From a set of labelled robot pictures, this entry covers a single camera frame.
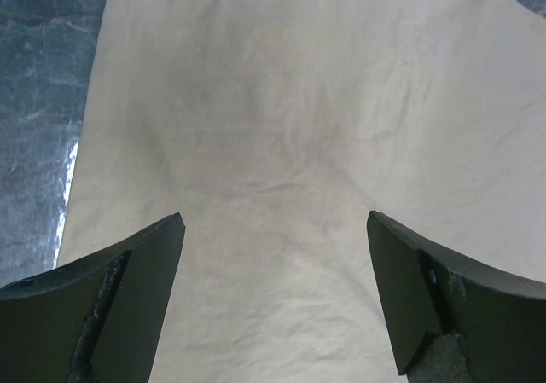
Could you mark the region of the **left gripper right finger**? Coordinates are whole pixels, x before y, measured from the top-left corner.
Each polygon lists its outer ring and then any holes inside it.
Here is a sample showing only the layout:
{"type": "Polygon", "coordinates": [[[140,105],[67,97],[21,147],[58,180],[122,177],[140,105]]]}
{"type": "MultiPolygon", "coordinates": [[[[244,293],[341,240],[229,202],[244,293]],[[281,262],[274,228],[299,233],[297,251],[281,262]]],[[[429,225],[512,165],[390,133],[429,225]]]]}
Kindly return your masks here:
{"type": "Polygon", "coordinates": [[[372,211],[369,252],[398,374],[410,382],[543,382],[545,285],[372,211]]]}

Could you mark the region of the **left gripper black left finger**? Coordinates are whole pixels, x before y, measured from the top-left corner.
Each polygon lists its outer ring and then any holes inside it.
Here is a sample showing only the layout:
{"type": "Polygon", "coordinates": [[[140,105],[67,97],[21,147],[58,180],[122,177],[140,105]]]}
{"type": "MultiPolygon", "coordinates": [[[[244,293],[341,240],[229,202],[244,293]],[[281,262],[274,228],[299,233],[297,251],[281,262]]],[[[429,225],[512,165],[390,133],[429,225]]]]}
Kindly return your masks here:
{"type": "Polygon", "coordinates": [[[1,289],[3,382],[147,382],[185,225],[129,238],[1,289]]]}

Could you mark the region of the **beige t shirt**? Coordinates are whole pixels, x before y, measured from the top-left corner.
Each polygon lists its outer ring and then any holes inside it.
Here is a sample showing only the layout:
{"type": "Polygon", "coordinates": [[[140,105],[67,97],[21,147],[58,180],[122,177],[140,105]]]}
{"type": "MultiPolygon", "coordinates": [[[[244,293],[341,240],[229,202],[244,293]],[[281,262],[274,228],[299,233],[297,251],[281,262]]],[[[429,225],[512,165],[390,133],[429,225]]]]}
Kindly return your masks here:
{"type": "Polygon", "coordinates": [[[182,215],[151,381],[397,381],[373,210],[544,280],[541,15],[107,0],[60,261],[182,215]]]}

